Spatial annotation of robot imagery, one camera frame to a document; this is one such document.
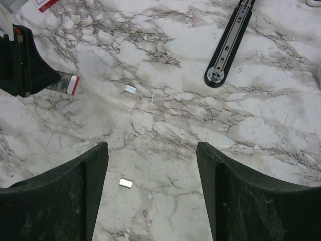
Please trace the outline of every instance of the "marble floor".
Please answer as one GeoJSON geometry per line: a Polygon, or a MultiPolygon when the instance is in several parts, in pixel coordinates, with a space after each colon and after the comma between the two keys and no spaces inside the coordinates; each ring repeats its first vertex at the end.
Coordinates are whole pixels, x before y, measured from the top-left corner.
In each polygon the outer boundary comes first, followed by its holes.
{"type": "Polygon", "coordinates": [[[225,84],[204,72],[238,0],[29,1],[13,15],[75,96],[0,92],[0,186],[109,144],[94,241],[212,240],[198,142],[288,182],[321,185],[321,8],[256,0],[225,84]],[[124,91],[137,88],[135,95],[124,91]],[[121,177],[131,189],[118,185],[121,177]]]}

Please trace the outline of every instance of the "red label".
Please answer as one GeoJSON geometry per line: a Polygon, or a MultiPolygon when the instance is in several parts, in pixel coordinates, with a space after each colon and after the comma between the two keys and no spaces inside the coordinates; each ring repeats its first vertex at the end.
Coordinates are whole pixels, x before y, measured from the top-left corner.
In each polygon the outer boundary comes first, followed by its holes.
{"type": "Polygon", "coordinates": [[[79,76],[77,76],[77,80],[76,80],[76,83],[75,83],[75,86],[74,86],[74,89],[72,90],[72,95],[75,94],[75,91],[76,91],[76,88],[77,88],[77,85],[78,85],[78,81],[79,81],[79,76]]]}
{"type": "Polygon", "coordinates": [[[41,8],[39,8],[40,12],[44,12],[46,9],[50,8],[55,2],[58,0],[50,0],[45,5],[43,5],[41,8]]]}

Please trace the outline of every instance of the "debris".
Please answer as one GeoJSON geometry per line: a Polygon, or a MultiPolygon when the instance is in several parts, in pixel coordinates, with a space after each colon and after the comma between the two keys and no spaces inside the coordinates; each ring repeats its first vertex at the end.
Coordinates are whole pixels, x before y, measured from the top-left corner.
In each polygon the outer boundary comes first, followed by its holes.
{"type": "Polygon", "coordinates": [[[155,96],[155,93],[156,93],[156,91],[159,89],[159,87],[157,87],[157,89],[155,90],[155,92],[152,94],[152,96],[151,96],[151,103],[150,103],[150,105],[152,106],[152,101],[154,100],[154,96],[155,96]]]}
{"type": "Polygon", "coordinates": [[[129,181],[129,180],[126,180],[126,179],[121,178],[121,179],[120,179],[120,182],[119,182],[119,185],[120,185],[120,186],[123,186],[123,187],[131,188],[131,186],[132,186],[132,181],[129,181]]]}
{"type": "Polygon", "coordinates": [[[134,87],[131,87],[131,86],[126,86],[126,88],[125,88],[125,91],[126,92],[128,92],[128,93],[131,93],[131,94],[135,94],[136,93],[136,88],[134,88],[134,87]]]}
{"type": "Polygon", "coordinates": [[[262,52],[262,51],[259,51],[259,52],[257,52],[256,54],[257,54],[257,56],[259,56],[260,58],[262,58],[262,56],[263,56],[263,52],[262,52]]]}
{"type": "Polygon", "coordinates": [[[58,153],[66,152],[66,151],[71,150],[71,149],[77,149],[77,148],[79,148],[79,147],[82,147],[82,146],[85,146],[85,145],[88,145],[88,144],[89,144],[89,141],[82,142],[82,143],[79,143],[79,144],[75,144],[75,145],[73,145],[73,146],[71,146],[71,147],[67,147],[67,148],[64,148],[64,149],[60,149],[60,150],[58,151],[58,153]]]}

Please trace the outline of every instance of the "small metal piece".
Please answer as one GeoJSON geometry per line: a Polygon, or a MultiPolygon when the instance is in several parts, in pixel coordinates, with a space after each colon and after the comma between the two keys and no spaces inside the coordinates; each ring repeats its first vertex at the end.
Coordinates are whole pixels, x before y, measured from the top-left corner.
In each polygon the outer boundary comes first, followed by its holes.
{"type": "Polygon", "coordinates": [[[214,83],[220,83],[224,79],[224,71],[217,73],[215,68],[212,67],[207,71],[207,79],[214,83]]]}
{"type": "Polygon", "coordinates": [[[24,42],[24,39],[23,39],[22,35],[17,35],[17,41],[18,41],[19,44],[24,42]]]}
{"type": "Polygon", "coordinates": [[[126,179],[121,178],[121,179],[120,179],[120,182],[119,182],[119,185],[120,185],[120,186],[123,186],[123,187],[131,188],[131,186],[132,186],[132,181],[129,181],[129,180],[126,180],[126,179]]]}
{"type": "Polygon", "coordinates": [[[134,88],[134,87],[131,87],[131,86],[126,86],[126,89],[125,89],[125,91],[126,92],[128,92],[128,93],[131,93],[131,94],[135,94],[136,93],[136,88],[134,88]]]}

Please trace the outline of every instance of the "scratch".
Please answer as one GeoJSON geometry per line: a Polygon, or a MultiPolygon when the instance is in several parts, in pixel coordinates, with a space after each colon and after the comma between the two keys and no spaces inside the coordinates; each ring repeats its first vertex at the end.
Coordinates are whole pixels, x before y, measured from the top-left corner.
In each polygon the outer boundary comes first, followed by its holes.
{"type": "Polygon", "coordinates": [[[50,142],[50,140],[51,140],[51,138],[52,138],[52,136],[53,136],[53,135],[54,135],[54,134],[52,133],[52,134],[51,134],[51,136],[50,136],[50,138],[49,138],[49,141],[48,141],[48,143],[47,143],[46,147],[48,147],[49,142],[50,142]]]}
{"type": "Polygon", "coordinates": [[[156,201],[154,201],[154,203],[155,203],[156,212],[157,212],[157,213],[158,213],[158,215],[159,215],[159,212],[158,212],[158,208],[157,208],[156,201]]]}
{"type": "Polygon", "coordinates": [[[246,191],[248,191],[253,197],[254,197],[254,199],[256,200],[256,197],[254,196],[254,194],[250,191],[250,190],[248,190],[246,187],[244,188],[246,191]]]}
{"type": "Polygon", "coordinates": [[[285,126],[285,124],[286,124],[286,120],[287,120],[287,116],[288,116],[288,115],[289,115],[289,114],[286,115],[285,122],[284,122],[284,125],[283,125],[283,126],[285,126]]]}

